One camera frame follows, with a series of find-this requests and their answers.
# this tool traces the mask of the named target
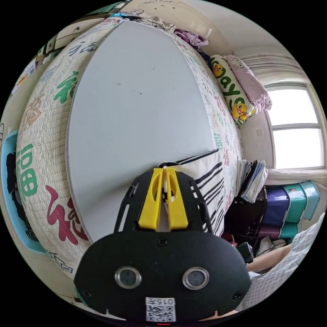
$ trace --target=window frame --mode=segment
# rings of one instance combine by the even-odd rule
[[[273,168],[276,169],[276,149],[275,149],[275,140],[274,140],[274,134],[273,132],[276,130],[289,130],[289,129],[303,129],[303,128],[316,128],[320,129],[320,145],[321,145],[321,150],[323,154],[323,164],[322,166],[316,166],[316,167],[302,167],[302,168],[281,168],[283,170],[319,170],[319,169],[325,169],[326,168],[326,162],[327,162],[327,145],[326,141],[324,138],[324,129],[322,128],[322,125],[325,123],[321,119],[321,113],[324,112],[320,101],[316,99],[316,95],[312,92],[311,88],[309,85],[305,83],[295,83],[295,82],[290,82],[290,83],[275,83],[275,84],[267,84],[264,86],[266,90],[269,91],[275,91],[275,90],[305,90],[307,91],[310,100],[312,102],[318,123],[295,123],[295,124],[283,124],[283,125],[272,125],[269,114],[267,111],[265,111],[265,116],[266,120],[269,126],[269,132],[270,132],[270,137],[271,137],[271,142],[272,142],[272,149],[273,149]]]

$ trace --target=pink fabric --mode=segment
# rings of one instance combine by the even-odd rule
[[[255,114],[261,110],[270,110],[272,101],[267,90],[257,80],[251,69],[239,58],[231,55],[226,56],[228,65],[255,108]]]
[[[180,30],[178,28],[175,29],[174,34],[179,36],[183,41],[185,41],[186,43],[189,43],[196,49],[209,44],[208,40],[206,40],[202,36],[194,34],[192,32]]]

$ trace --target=window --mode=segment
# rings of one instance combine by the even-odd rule
[[[311,95],[305,85],[268,85],[267,111],[274,143],[274,168],[323,169],[324,140]]]

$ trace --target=pink pillow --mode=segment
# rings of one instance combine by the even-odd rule
[[[225,57],[242,89],[254,106],[255,113],[270,110],[272,102],[267,90],[254,76],[251,69],[239,58],[231,55]]]

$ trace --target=qr code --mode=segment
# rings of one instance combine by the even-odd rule
[[[146,306],[146,320],[153,322],[176,321],[174,306]]]

